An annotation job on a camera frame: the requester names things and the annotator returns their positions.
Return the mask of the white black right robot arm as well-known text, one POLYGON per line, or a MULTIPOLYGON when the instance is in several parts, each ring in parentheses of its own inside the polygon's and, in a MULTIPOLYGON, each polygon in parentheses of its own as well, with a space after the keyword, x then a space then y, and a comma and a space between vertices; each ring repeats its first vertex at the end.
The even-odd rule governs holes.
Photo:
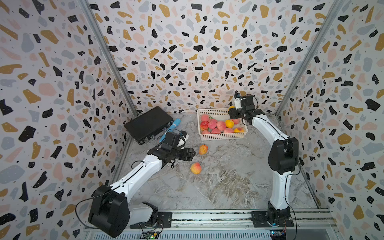
POLYGON ((271 227, 294 226, 289 204, 289 185, 299 163, 299 142, 280 131, 260 109, 229 109, 231 119, 242 119, 256 128, 270 143, 268 164, 273 171, 273 190, 264 216, 256 216, 256 221, 271 227))

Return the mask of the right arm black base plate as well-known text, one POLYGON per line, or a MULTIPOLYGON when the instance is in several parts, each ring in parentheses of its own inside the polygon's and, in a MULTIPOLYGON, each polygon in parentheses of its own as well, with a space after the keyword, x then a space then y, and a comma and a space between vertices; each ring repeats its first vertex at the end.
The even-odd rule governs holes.
POLYGON ((251 212, 251 220, 255 228, 282 228, 295 226, 290 210, 288 209, 253 211, 251 212))

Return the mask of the orange pink front peach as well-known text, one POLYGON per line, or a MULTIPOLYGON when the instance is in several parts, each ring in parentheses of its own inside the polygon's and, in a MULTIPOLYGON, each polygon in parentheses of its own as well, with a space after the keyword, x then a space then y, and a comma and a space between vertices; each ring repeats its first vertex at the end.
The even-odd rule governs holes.
POLYGON ((194 163, 191 165, 191 172, 195 175, 199 175, 202 172, 202 167, 199 163, 194 163))

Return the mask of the orange wrinkled peach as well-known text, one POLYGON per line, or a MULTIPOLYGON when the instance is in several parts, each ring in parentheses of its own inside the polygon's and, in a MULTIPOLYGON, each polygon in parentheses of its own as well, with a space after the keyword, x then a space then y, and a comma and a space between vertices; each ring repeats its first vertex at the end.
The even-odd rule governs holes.
POLYGON ((205 155, 208 152, 208 146, 207 145, 201 145, 199 147, 199 154, 205 155))

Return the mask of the large pink peach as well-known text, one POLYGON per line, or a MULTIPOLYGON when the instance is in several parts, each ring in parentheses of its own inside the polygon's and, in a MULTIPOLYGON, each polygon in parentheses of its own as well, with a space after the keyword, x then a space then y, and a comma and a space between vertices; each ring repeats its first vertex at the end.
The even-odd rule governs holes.
POLYGON ((215 119, 210 119, 208 121, 208 128, 211 129, 211 130, 215 129, 217 127, 217 122, 218 121, 215 120, 215 119))

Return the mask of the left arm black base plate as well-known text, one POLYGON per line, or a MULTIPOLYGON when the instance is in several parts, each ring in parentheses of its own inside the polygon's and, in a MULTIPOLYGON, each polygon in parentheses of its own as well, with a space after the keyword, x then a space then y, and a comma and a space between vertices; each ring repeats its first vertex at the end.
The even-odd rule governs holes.
POLYGON ((152 213, 149 220, 136 224, 128 224, 130 229, 169 229, 172 224, 172 212, 155 212, 152 213))

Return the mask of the yellow pink peach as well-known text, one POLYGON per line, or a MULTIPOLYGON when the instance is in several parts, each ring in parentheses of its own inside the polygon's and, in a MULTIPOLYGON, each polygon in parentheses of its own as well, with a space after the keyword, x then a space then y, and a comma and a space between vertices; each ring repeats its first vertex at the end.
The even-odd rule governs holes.
POLYGON ((234 132, 235 133, 244 133, 245 130, 243 128, 241 128, 241 127, 238 127, 238 128, 235 128, 234 132))

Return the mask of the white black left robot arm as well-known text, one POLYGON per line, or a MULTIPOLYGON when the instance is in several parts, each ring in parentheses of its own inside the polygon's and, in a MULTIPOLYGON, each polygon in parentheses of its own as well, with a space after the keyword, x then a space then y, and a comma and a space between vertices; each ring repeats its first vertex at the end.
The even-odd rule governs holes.
POLYGON ((190 162, 195 155, 196 152, 192 148, 151 149, 122 179, 95 190, 88 223, 113 238, 118 237, 127 226, 158 226, 158 207, 148 202, 129 206, 130 200, 144 183, 167 163, 174 160, 190 162))

